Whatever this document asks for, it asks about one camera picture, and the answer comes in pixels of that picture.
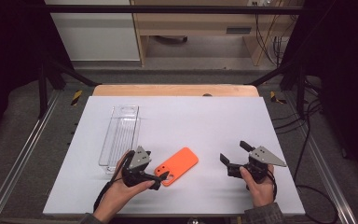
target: black fabric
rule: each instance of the black fabric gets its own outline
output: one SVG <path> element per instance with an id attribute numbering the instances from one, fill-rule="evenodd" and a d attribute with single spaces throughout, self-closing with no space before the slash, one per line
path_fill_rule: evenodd
<path id="1" fill-rule="evenodd" d="M 310 24 L 299 20 L 297 27 L 290 40 L 293 46 L 303 41 L 298 31 L 310 29 Z M 306 76 L 321 78 L 324 110 L 342 147 L 358 160 L 358 1 L 335 2 L 301 64 Z"/>
<path id="2" fill-rule="evenodd" d="M 24 2 L 45 4 L 43 0 Z M 73 69 L 49 13 L 22 11 L 18 5 L 18 1 L 0 0 L 0 119 L 10 92 L 38 79 L 37 69 L 46 55 Z"/>

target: transparent plastic container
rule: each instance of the transparent plastic container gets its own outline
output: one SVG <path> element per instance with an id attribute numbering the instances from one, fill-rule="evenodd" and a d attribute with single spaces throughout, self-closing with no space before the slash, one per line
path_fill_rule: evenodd
<path id="1" fill-rule="evenodd" d="M 107 175 L 116 170 L 117 162 L 129 149 L 136 150 L 140 119 L 138 105 L 118 105 L 113 107 L 112 117 L 103 143 L 99 160 Z"/>

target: sleeve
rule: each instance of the sleeve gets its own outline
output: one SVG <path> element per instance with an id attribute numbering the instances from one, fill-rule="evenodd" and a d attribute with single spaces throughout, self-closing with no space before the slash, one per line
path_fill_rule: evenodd
<path id="1" fill-rule="evenodd" d="M 249 224 L 285 224 L 283 213 L 277 203 L 246 210 L 245 223 Z"/>
<path id="2" fill-rule="evenodd" d="M 78 224 L 103 224 L 100 220 L 94 217 L 92 214 L 87 213 Z"/>

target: phone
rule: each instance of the phone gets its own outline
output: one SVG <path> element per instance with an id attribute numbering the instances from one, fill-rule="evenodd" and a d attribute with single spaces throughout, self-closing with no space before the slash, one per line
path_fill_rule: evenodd
<path id="1" fill-rule="evenodd" d="M 160 176 L 165 172 L 170 172 L 167 179 L 161 184 L 168 187 L 181 175 L 199 162 L 199 158 L 188 147 L 183 147 L 178 152 L 169 157 L 165 162 L 155 169 L 155 175 Z"/>

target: white table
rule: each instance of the white table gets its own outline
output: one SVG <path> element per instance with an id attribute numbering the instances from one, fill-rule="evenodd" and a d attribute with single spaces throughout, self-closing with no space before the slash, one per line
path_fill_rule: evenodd
<path id="1" fill-rule="evenodd" d="M 190 147 L 199 163 L 171 186 L 135 196 L 117 215 L 123 217 L 233 217 L 252 207 L 243 180 L 227 176 L 219 160 L 245 164 L 240 140 L 264 146 L 284 160 L 269 113 L 261 97 L 91 96 L 78 124 L 44 214 L 76 216 L 92 206 L 110 176 L 98 165 L 115 105 L 138 105 L 138 145 L 151 151 L 146 168 L 155 167 L 182 147 Z M 287 215 L 303 215 L 288 167 L 275 167 L 276 202 Z"/>

